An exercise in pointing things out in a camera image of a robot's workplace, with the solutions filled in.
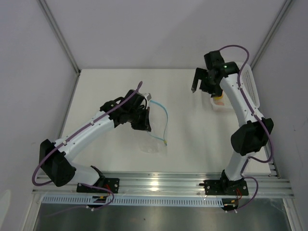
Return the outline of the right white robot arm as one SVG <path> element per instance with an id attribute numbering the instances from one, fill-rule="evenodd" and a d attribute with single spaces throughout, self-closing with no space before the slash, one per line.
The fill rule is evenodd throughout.
<path id="1" fill-rule="evenodd" d="M 237 189 L 236 181 L 243 178 L 249 160 L 270 140 L 274 123 L 255 106 L 244 85 L 242 71 L 246 63 L 238 66 L 235 62 L 226 62 L 219 50 L 205 54 L 204 59 L 206 68 L 195 70 L 192 92 L 200 89 L 212 98 L 226 94 L 239 124 L 231 135 L 233 154 L 223 171 L 226 178 L 219 185 L 223 193 L 231 194 Z"/>

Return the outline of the clear zip top bag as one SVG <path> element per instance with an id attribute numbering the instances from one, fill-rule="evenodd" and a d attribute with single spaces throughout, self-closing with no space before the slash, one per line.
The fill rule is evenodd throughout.
<path id="1" fill-rule="evenodd" d="M 146 154 L 166 155 L 169 121 L 167 109 L 161 103 L 154 100 L 150 100 L 149 109 L 149 122 L 152 130 L 137 133 L 138 148 Z"/>

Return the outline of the pink toy egg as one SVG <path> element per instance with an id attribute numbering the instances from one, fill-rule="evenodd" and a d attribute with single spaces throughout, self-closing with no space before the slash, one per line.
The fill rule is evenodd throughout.
<path id="1" fill-rule="evenodd" d="M 217 101 L 217 102 L 216 102 L 216 105 L 224 106 L 224 102 Z"/>

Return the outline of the yellow toy fruit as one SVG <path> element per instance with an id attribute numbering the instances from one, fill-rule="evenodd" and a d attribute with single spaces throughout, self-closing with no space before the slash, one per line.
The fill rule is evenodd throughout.
<path id="1" fill-rule="evenodd" d="M 220 100 L 222 98 L 223 98 L 223 96 L 217 96 L 217 97 L 213 97 L 213 100 Z"/>

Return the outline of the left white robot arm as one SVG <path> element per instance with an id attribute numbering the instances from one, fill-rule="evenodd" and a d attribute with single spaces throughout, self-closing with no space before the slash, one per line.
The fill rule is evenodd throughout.
<path id="1" fill-rule="evenodd" d="M 125 97 L 106 102 L 81 128 L 54 142 L 46 139 L 40 144 L 39 165 L 50 182 L 62 187 L 70 182 L 86 184 L 93 192 L 104 188 L 105 176 L 95 166 L 74 164 L 77 155 L 99 136 L 119 125 L 130 123 L 132 129 L 150 132 L 149 93 L 130 90 Z"/>

